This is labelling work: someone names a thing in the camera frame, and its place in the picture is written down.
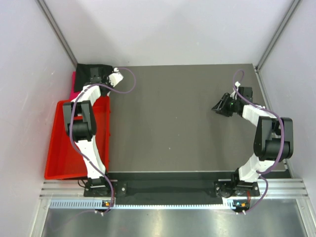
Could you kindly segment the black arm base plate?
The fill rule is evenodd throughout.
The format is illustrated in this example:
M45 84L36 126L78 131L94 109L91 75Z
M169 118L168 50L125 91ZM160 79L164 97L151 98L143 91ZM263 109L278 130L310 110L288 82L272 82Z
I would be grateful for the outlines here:
M83 182L85 197L109 198L116 205L221 204L223 198L258 197L257 183L240 182L236 172L110 172L111 181Z

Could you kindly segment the black t-shirt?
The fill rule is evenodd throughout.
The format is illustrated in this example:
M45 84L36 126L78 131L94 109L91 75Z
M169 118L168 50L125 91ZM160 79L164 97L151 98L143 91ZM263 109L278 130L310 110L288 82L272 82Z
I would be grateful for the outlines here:
M100 83L102 74L110 75L113 66L104 64L77 64L75 92L82 91L85 85Z

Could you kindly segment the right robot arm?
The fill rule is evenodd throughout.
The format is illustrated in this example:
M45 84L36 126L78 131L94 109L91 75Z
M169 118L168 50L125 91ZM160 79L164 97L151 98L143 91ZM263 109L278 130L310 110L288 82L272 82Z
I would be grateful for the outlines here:
M217 114L231 117L234 113L256 126L253 142L253 155L246 164L239 167L231 176L229 184L221 184L218 191L243 195L252 191L261 174L271 168L275 162L291 158L294 152L293 120L277 118L266 108L251 104L251 87L241 87L240 95L225 93L212 108Z

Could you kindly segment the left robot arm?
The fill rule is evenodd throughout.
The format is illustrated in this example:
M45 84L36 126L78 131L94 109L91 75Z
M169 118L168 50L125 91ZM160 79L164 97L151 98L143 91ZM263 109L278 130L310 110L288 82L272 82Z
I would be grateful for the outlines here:
M86 197L109 197L114 192L97 147L97 121L93 106L101 97L108 96L121 79L119 71L113 66L78 64L74 85L77 96L62 107L65 132L86 166Z

